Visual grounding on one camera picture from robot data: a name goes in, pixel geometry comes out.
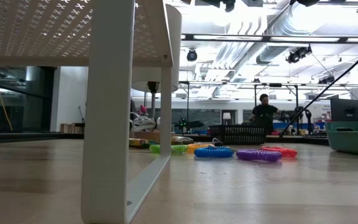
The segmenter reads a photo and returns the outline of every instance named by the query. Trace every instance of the red coiled toy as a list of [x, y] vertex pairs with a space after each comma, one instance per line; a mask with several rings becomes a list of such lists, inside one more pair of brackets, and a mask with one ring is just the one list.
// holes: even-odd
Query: red coiled toy
[[296, 157], [298, 152], [294, 149], [287, 149], [280, 146], [262, 146], [259, 148], [262, 151], [280, 152], [283, 157]]

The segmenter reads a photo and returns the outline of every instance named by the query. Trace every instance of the hardwood floor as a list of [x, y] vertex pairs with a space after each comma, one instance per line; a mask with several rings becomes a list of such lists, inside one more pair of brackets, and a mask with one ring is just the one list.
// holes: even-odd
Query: hardwood floor
[[[358, 156], [283, 144], [277, 163], [172, 156], [132, 224], [358, 223]], [[82, 140], [0, 144], [0, 224], [79, 224]], [[130, 151], [128, 179], [154, 159]]]

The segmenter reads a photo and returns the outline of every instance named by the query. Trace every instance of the teal bin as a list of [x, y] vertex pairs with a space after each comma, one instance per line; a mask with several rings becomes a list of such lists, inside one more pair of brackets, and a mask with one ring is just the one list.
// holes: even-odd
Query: teal bin
[[358, 122], [328, 122], [326, 130], [332, 149], [358, 154]]

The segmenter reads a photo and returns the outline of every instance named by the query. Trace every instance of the yellow cable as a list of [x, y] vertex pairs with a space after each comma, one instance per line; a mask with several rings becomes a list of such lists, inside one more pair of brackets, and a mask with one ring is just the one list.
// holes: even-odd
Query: yellow cable
[[0, 99], [1, 99], [1, 103], [2, 103], [2, 108], [4, 108], [6, 120], [7, 120], [7, 122], [9, 123], [9, 127], [11, 127], [11, 131], [13, 131], [11, 121], [9, 120], [9, 118], [8, 118], [8, 116], [7, 116], [7, 112], [6, 112], [6, 109], [5, 109], [5, 104], [4, 104], [4, 100], [3, 100], [3, 98], [2, 98], [1, 92], [0, 92]]

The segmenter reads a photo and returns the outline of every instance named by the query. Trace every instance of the orange coiled toy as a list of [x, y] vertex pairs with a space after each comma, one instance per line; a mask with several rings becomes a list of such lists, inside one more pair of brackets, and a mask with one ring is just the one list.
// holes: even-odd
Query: orange coiled toy
[[287, 149], [280, 146], [262, 146], [259, 148], [262, 151], [280, 152], [283, 157], [296, 157], [298, 152], [294, 149]]
[[194, 151], [196, 149], [202, 148], [202, 147], [208, 147], [211, 144], [205, 144], [205, 143], [196, 143], [196, 144], [189, 144], [189, 149], [186, 151], [187, 153], [194, 154]]

